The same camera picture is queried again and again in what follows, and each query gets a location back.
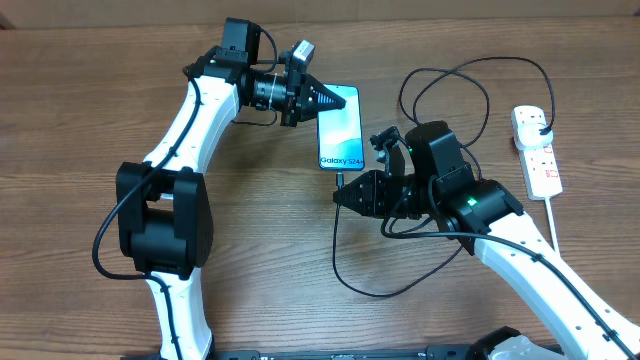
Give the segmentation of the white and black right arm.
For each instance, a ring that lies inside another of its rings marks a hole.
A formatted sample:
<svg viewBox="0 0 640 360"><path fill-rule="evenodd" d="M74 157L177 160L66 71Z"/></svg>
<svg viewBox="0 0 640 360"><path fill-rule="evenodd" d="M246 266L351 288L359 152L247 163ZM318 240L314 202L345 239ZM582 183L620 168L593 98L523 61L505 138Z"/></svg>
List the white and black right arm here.
<svg viewBox="0 0 640 360"><path fill-rule="evenodd" d="M385 168L341 186L334 202L362 216L437 224L496 272L545 325L568 359L636 359L639 327L603 301L544 240L522 204L499 182L478 179L443 121L400 136L372 136Z"/></svg>

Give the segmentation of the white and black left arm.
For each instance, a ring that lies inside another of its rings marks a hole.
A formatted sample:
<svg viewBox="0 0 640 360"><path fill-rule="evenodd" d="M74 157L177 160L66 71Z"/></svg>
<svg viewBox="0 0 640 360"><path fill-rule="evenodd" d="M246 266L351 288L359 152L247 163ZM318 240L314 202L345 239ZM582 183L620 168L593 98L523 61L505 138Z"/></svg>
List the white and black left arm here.
<svg viewBox="0 0 640 360"><path fill-rule="evenodd" d="M342 109L345 100L310 75L315 47L307 40L259 68L265 30L229 18L223 38L183 69L185 100L162 141L140 163L116 174L120 248L147 283L160 323L159 359L209 359L214 336L201 285L214 234L205 172L225 129L244 106L272 111L285 127Z"/></svg>

